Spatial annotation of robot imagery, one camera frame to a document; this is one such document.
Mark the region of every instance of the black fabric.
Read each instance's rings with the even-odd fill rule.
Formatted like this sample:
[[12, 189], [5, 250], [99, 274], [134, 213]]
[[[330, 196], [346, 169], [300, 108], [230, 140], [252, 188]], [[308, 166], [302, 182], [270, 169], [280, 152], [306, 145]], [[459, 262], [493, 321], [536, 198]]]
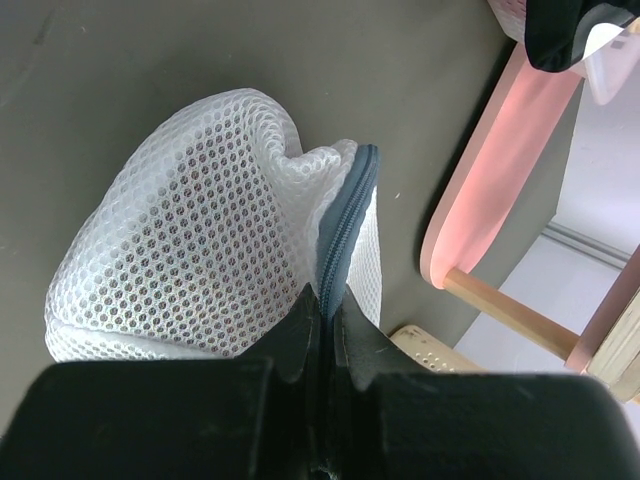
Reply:
[[528, 0], [524, 42], [534, 68], [562, 72], [579, 62], [599, 23], [626, 27], [640, 16], [640, 0]]

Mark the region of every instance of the gray surface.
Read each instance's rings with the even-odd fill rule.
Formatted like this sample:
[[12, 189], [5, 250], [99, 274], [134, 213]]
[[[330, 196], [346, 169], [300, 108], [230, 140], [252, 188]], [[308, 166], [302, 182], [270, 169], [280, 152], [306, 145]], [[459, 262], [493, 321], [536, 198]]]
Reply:
[[[473, 312], [424, 284], [413, 251], [506, 42], [484, 0], [32, 0], [0, 9], [0, 430], [51, 361], [44, 295], [82, 222], [158, 124], [232, 88], [280, 101], [306, 148], [344, 137], [380, 146], [384, 325], [416, 321], [448, 341], [468, 326]], [[521, 225], [512, 224], [521, 231], [499, 242], [487, 277], [504, 278], [548, 219], [560, 150], [538, 180], [544, 198], [524, 202]]]

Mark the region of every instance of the white wall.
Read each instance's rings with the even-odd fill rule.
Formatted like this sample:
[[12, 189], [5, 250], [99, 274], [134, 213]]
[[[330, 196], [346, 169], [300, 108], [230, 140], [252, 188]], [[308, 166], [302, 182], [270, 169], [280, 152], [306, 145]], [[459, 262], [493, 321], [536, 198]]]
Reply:
[[585, 88], [554, 222], [633, 253], [640, 242], [640, 64], [596, 105]]
[[[539, 237], [500, 288], [503, 293], [581, 332], [620, 272]], [[501, 372], [568, 373], [563, 362], [487, 315], [480, 315], [455, 349]], [[640, 441], [640, 406], [624, 409]]]

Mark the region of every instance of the wooden rod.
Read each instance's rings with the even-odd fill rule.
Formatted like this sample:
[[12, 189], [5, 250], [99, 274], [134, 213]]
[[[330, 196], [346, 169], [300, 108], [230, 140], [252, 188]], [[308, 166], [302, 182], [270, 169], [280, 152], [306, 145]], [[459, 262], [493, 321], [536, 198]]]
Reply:
[[457, 268], [447, 274], [444, 288], [563, 361], [578, 342], [578, 335], [571, 330]]

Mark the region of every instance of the white mesh bag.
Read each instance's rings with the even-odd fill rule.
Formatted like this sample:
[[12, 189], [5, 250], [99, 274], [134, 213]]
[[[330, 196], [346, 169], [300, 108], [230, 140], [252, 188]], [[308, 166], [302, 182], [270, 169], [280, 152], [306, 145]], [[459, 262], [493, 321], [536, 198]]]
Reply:
[[[57, 361], [235, 356], [318, 291], [320, 221], [358, 145], [302, 152], [255, 90], [200, 100], [131, 156], [56, 272], [45, 306]], [[375, 190], [347, 283], [380, 317]]]

